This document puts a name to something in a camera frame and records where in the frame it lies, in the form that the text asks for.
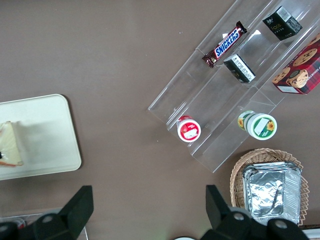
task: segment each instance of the bread slice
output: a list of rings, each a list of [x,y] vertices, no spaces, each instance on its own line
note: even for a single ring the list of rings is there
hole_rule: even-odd
[[[7,121],[0,124],[0,167],[15,167],[23,165],[17,147],[12,123]]]

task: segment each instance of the brown table surface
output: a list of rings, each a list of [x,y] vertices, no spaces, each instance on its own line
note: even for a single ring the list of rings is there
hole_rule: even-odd
[[[232,3],[1,0],[0,102],[66,96],[82,156],[76,171],[1,181],[1,214],[58,208],[92,185],[91,240],[200,238],[210,228],[206,185],[230,203],[235,162],[268,147],[302,162],[304,223],[319,224],[320,87],[288,95],[272,113],[277,134],[248,138],[214,174],[147,111]]]

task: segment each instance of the label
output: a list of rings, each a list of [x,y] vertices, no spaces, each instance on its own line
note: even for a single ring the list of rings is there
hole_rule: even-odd
[[[283,21],[288,21],[291,18],[291,14],[283,7],[281,6],[276,13],[279,15],[280,18],[282,18]]]
[[[313,73],[311,73],[310,76],[308,77],[308,80],[309,80],[310,78],[312,78],[317,72],[319,72],[319,69],[320,69],[320,67],[317,68]]]
[[[236,27],[229,33],[225,39],[214,49],[214,54],[218,58],[220,58],[238,39],[240,38],[240,34],[238,33],[238,28]]]
[[[274,18],[273,17],[270,17],[269,19],[266,20],[266,23],[268,25],[272,24],[274,22]]]
[[[251,82],[255,75],[252,73],[252,71],[246,66],[246,64],[242,61],[240,57],[237,55],[232,59],[234,64],[240,69],[240,71],[244,74],[244,76]]]
[[[280,28],[282,27],[282,25],[280,23],[278,23],[275,26],[271,26],[270,28],[273,30],[273,32],[276,32],[277,30],[280,30]]]
[[[192,122],[184,123],[180,129],[180,135],[185,140],[192,141],[197,138],[199,134],[199,128]]]
[[[293,86],[276,86],[283,93],[299,94]]]
[[[238,126],[246,131],[245,129],[245,119],[250,115],[250,114],[254,114],[254,111],[248,110],[248,111],[244,111],[243,113],[240,114],[240,116],[238,117]]]
[[[273,120],[263,117],[256,121],[253,125],[254,133],[260,138],[267,138],[274,133],[276,124]]]

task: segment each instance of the red and white cup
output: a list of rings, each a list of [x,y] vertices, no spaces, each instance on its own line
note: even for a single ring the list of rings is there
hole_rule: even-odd
[[[176,127],[179,138],[186,143],[192,143],[200,137],[201,127],[190,116],[180,117],[176,122]]]

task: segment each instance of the cookie box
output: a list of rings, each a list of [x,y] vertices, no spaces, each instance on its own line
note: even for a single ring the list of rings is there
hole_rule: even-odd
[[[320,33],[276,75],[272,83],[283,93],[308,94],[320,83]]]

